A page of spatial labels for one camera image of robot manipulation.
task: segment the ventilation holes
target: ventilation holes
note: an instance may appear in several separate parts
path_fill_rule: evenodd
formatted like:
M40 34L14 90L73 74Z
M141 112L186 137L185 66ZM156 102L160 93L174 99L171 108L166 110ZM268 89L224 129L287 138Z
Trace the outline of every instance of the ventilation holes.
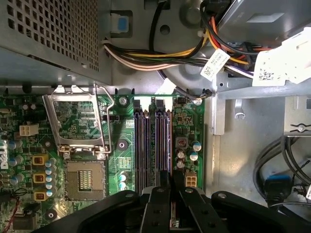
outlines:
M6 9L9 15L14 16L14 9L11 6L7 5Z
M97 1L7 0L8 26L99 71Z
M9 27L12 28L12 29L15 29L15 23L13 20L11 20L10 18L8 19L8 24L9 24Z

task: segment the sticker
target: sticker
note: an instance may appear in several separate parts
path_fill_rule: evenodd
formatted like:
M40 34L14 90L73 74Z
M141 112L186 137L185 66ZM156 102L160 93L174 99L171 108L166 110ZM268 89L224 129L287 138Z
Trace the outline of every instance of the sticker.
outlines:
M175 90L176 85L171 82L169 79L165 79L162 86L156 91L156 95L171 95Z
M213 81L216 74L218 74L218 72L224 67L229 58L230 56L228 54L221 49L217 49L203 67L201 75L204 78Z
M288 79L282 49L262 51L255 64L252 86L284 86Z

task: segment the red wire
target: red wire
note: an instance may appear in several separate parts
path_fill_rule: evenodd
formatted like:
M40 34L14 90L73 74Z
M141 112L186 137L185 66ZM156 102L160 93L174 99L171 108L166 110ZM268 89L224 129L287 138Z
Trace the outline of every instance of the red wire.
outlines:
M17 212L18 206L19 206L19 198L16 198L16 203L15 203L15 208L13 210L13 214L12 214L12 216L11 216L9 222L8 222L8 225L4 228L2 233L7 233L8 230L10 229L10 226L11 226L11 224L12 224L12 222L14 220L15 214Z

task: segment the green circuit board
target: green circuit board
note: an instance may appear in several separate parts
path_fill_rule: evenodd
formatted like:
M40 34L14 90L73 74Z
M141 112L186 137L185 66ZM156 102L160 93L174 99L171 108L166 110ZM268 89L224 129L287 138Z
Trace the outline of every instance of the green circuit board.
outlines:
M126 97L128 103L121 105L119 99L122 96L114 95L115 106L111 109L110 126L112 134L112 153L105 161L98 163L97 158L92 155L83 155L79 153L70 158L70 160L59 156L57 146L51 131L50 123L43 104L42 96L0 96L0 135L1 142L21 142L21 146L8 150L9 158L20 156L22 163L17 166L9 166L8 169L0 169L0 192L12 192L22 188L26 194L20 197L20 204L17 209L17 215L23 215L25 206L31 203L38 203L37 211L32 226L21 226L18 222L13 223L13 227L8 232L30 232L31 229L37 229L51 223L53 220L62 218L70 213L87 207L97 198L73 200L70 196L69 166L71 161L75 161L79 166L87 164L89 169L100 165L103 168L104 184L100 195L104 197L113 195L123 189L135 191L135 124L133 119L134 95ZM197 177L196 186L202 188L203 185L203 141L204 141L204 101L196 105L187 98L171 96L173 99L173 140L172 140L172 167L173 169L182 169L185 173L194 172ZM100 111L109 104L107 96L98 96ZM70 139L96 139L100 137L99 130L94 126L93 105L91 102L57 102L54 103L57 118L62 125L59 134L63 138ZM20 125L27 125L29 122L38 124L38 133L32 136L21 136L19 133ZM107 134L107 122L103 123L103 132ZM185 158L182 159L184 166L178 168L180 159L177 158L176 151L178 145L175 138L186 138L187 144L183 151ZM193 161L188 154L192 150L192 142L199 142L202 149L197 152L198 158ZM125 143L125 148L120 148L120 142ZM45 166L34 165L34 157L47 156L50 160L55 159L57 170L56 183L54 184L56 193L45 201L37 201L34 198L35 193L46 190L46 184L37 183L34 180L34 174L41 174L45 171ZM17 185L11 185L10 179L21 174L23 180ZM121 187L121 175L126 174L126 187ZM0 203L0 232L7 225L12 210L15 207L15 201ZM55 211L57 218L51 219L49 213Z

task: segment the capacitor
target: capacitor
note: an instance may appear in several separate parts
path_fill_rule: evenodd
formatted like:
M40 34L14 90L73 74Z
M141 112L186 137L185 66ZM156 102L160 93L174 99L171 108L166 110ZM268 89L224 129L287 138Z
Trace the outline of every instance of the capacitor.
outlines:
M191 161L197 161L198 160L198 153L195 151L190 151L189 157Z
M24 109L24 110L28 110L28 108L29 108L29 105L28 105L28 104L24 104L24 105L23 105L23 109Z
M47 175L51 175L53 172L56 171L56 166L55 165L52 165L51 167L45 169L45 174Z
M23 142L21 140L10 141L8 143L8 149L15 150L15 149L21 148L22 145L23 145Z
M46 194L47 196L50 198L52 196L54 196L57 193L57 187L54 186L52 189L47 190Z
M183 169L184 168L184 166L185 166L185 164L184 164L184 162L182 161L182 160L179 160L178 162L177 162L177 168L179 168L179 169Z
M24 175L19 173L10 179L10 184L11 185L17 185L18 183L22 182L23 180L24 180Z
M121 182L124 182L124 181L126 181L126 179L127 179L127 173L126 173L125 171L122 171L122 172L120 173L119 180L120 180Z
M46 167L51 167L51 166L54 165L54 164L56 164L56 159L51 158L51 159L49 159L48 161L46 161L44 165L45 165Z
M126 183L120 182L119 187L120 187L120 190L123 191L126 188Z
M11 158L9 160L9 166L17 166L19 164L21 164L23 162L23 157L21 157L20 155L16 156L15 158Z
M54 180L56 180L56 173L52 173L51 175L49 175L49 176L47 176L45 178L46 182L51 182L51 181L54 181Z
M48 183L45 183L45 187L46 187L48 190L52 189L52 188L55 187L55 186L56 186L56 180L51 181L51 182L48 182Z
M177 158L178 159L184 159L185 158L185 153L183 150L177 150Z
M198 141L192 142L191 145L192 145L193 150L196 151L196 152L198 152L198 151L200 151L202 149L202 145Z

